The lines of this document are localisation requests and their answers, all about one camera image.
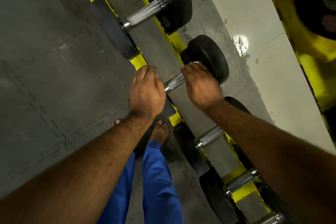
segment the blue pants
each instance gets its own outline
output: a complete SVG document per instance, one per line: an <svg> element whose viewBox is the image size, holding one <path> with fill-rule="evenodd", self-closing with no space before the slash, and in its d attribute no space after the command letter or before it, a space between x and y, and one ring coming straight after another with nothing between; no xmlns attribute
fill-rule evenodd
<svg viewBox="0 0 336 224"><path fill-rule="evenodd" d="M135 153L120 175L97 224L124 224L131 197ZM171 181L166 159L157 141L150 141L142 163L145 224L183 224L182 208Z"/></svg>

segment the hairy forearm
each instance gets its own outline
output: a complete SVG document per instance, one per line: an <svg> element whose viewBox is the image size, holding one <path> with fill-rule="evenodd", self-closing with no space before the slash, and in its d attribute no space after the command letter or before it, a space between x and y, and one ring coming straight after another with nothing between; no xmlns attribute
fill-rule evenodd
<svg viewBox="0 0 336 224"><path fill-rule="evenodd" d="M206 114L241 147L263 179L306 223L335 221L336 157L231 106Z"/></svg>
<svg viewBox="0 0 336 224"><path fill-rule="evenodd" d="M133 149L152 123L128 115L0 202L4 223L95 223Z"/></svg>

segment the bare foot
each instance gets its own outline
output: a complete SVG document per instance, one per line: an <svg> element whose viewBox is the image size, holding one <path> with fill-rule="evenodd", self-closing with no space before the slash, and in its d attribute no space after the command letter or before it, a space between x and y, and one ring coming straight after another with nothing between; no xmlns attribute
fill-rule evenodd
<svg viewBox="0 0 336 224"><path fill-rule="evenodd" d="M111 125L108 127L108 129L114 127L116 124L119 124L121 122L121 119L117 119L115 122L112 122Z"/></svg>
<svg viewBox="0 0 336 224"><path fill-rule="evenodd" d="M158 141L160 146L162 146L163 143L167 140L168 136L169 136L169 131L168 131L167 125L165 123L162 124L162 120L159 120L157 124L155 125L153 133L150 136L150 139L148 142L156 140Z"/></svg>

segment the yellow dumbbell rack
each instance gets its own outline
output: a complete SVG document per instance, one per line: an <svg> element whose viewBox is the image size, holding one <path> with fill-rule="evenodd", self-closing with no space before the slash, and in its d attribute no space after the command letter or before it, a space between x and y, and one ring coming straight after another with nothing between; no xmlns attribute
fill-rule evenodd
<svg viewBox="0 0 336 224"><path fill-rule="evenodd" d="M143 2L145 3L145 5L148 5L149 4L149 1L148 0L143 0ZM159 22L159 20L154 17L154 20L157 24L157 26L159 27L160 31L162 32L162 34L164 35L165 39L167 40L168 44L170 45L170 47L172 48L175 56L178 58L178 60L180 61L181 65L183 65L182 63L182 60L181 60L181 57L179 55L179 53L184 50L186 47L183 43L183 41L181 40L179 34L177 32L171 34L171 35L168 35L164 28L162 27L161 23ZM233 140L228 136L224 136L224 138L226 139L226 137L229 139L228 142L233 142ZM223 177L223 182L225 184L229 183L230 181L232 181L233 179L237 178L239 175L241 175L242 173L244 173L246 171L246 168L243 166L243 164L238 160L238 163L240 165L240 168L238 170L235 170L234 172L228 174L227 176ZM253 192L256 192L259 196L259 198L262 200L266 210L268 213L271 212L271 209L269 209L267 207L267 205L264 203L263 199L261 198L259 192L258 192L258 189L256 188L256 186L254 185L253 182L250 182L248 184L246 184L245 186L243 186L242 188L240 188L239 190L237 190L236 192L234 192L232 194L233 196L233 200L237 203L238 201L240 201L241 199L243 199L244 197L250 195L251 193Z"/></svg>
<svg viewBox="0 0 336 224"><path fill-rule="evenodd" d="M273 3L323 116L336 105L336 41L310 31L300 21L294 0Z"/></svg>

